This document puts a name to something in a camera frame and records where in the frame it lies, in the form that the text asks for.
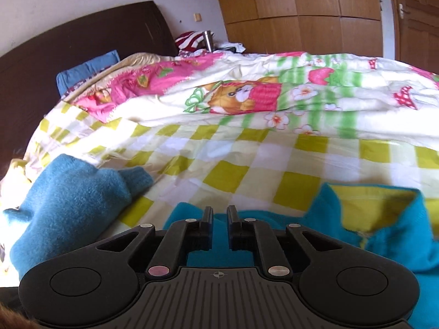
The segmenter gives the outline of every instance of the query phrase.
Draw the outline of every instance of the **wooden wardrobe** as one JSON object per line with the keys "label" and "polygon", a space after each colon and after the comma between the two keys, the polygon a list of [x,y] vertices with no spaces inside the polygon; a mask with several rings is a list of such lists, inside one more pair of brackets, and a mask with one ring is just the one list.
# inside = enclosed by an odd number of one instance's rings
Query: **wooden wardrobe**
{"label": "wooden wardrobe", "polygon": [[380,0],[219,0],[247,52],[382,56]]}

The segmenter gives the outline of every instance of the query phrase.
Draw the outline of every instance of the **strawberry print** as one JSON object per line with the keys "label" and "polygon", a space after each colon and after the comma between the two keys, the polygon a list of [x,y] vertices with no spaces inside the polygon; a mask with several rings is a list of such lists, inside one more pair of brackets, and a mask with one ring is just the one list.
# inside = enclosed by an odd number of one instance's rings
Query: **strawberry print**
{"label": "strawberry print", "polygon": [[334,72],[332,68],[314,69],[308,73],[308,79],[313,84],[328,85],[329,76]]}
{"label": "strawberry print", "polygon": [[368,62],[371,69],[377,69],[377,58],[370,58]]}
{"label": "strawberry print", "polygon": [[417,110],[418,108],[410,97],[411,89],[413,89],[411,86],[404,86],[399,92],[393,93],[393,97],[401,106],[406,106],[410,107],[411,109]]}

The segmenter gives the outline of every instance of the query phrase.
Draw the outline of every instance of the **white flower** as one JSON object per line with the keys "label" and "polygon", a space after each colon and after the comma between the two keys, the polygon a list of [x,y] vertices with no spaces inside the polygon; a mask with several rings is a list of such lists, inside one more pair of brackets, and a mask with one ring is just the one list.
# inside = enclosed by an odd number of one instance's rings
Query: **white flower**
{"label": "white flower", "polygon": [[316,96],[318,92],[313,90],[309,85],[299,85],[294,88],[291,93],[293,94],[293,100],[306,100]]}
{"label": "white flower", "polygon": [[315,58],[315,59],[313,60],[313,64],[314,64],[316,67],[325,67],[325,66],[326,66],[325,61],[324,61],[323,59],[320,59],[320,58]]}
{"label": "white flower", "polygon": [[336,104],[325,104],[325,110],[327,111],[342,111],[341,107],[338,107]]}
{"label": "white flower", "polygon": [[305,114],[304,110],[293,110],[293,114],[295,114],[296,116],[302,116]]}
{"label": "white flower", "polygon": [[264,119],[267,120],[268,127],[275,127],[278,130],[285,130],[285,126],[290,123],[286,113],[280,112],[269,113],[264,116]]}
{"label": "white flower", "polygon": [[302,134],[302,135],[315,135],[315,136],[320,135],[320,131],[313,130],[311,125],[303,125],[302,127],[295,128],[294,133]]}

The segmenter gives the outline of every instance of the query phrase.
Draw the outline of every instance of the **blue sweater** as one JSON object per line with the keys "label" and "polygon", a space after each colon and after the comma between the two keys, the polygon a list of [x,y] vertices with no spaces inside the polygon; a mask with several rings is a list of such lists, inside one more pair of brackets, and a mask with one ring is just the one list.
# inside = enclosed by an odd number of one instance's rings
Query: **blue sweater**
{"label": "blue sweater", "polygon": [[10,226],[29,223],[10,250],[20,279],[37,264],[96,241],[152,183],[141,167],[97,169],[58,156],[37,178],[20,209],[3,212]]}
{"label": "blue sweater", "polygon": [[[374,186],[376,189],[404,188]],[[434,241],[422,194],[410,189],[415,196],[399,215],[397,221],[383,227],[368,239],[365,249],[395,260],[414,272],[421,295],[409,323],[415,329],[439,327],[439,242]],[[180,203],[168,218],[165,228],[174,221],[187,218],[200,219],[202,210],[187,203]],[[323,234],[360,247],[363,240],[355,232],[342,226],[342,208],[337,194],[329,184],[323,184],[304,217],[289,217],[268,211],[240,211],[241,218],[254,217],[268,222],[272,228],[284,229],[287,224],[299,223]],[[194,267],[247,267],[253,266],[253,256],[248,251],[229,250],[227,215],[215,214],[212,250],[194,251],[187,264]]]}

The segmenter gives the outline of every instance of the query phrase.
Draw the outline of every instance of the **red and white striped cloth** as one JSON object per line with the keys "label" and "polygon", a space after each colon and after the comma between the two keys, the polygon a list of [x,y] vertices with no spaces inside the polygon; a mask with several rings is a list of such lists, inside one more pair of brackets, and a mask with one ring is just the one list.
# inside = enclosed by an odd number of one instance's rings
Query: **red and white striped cloth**
{"label": "red and white striped cloth", "polygon": [[175,39],[175,44],[181,51],[194,52],[198,49],[198,44],[202,40],[203,31],[189,31],[178,36]]}

